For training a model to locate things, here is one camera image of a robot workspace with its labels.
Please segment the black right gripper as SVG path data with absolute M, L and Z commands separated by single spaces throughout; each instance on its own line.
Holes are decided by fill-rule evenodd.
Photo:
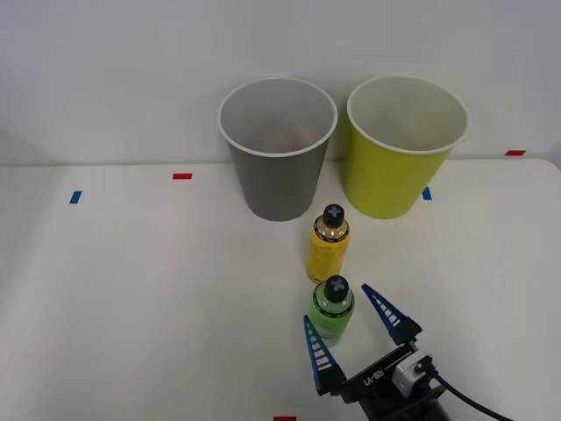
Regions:
M 430 386 L 431 378 L 418 367 L 429 354 L 409 344 L 416 342 L 422 327 L 369 285 L 361 288 L 399 347 L 347 380 L 305 315 L 303 330 L 316 393 L 340 395 L 345 403 L 358 403 L 369 420 L 442 420 L 444 409 L 438 398 L 444 388 Z

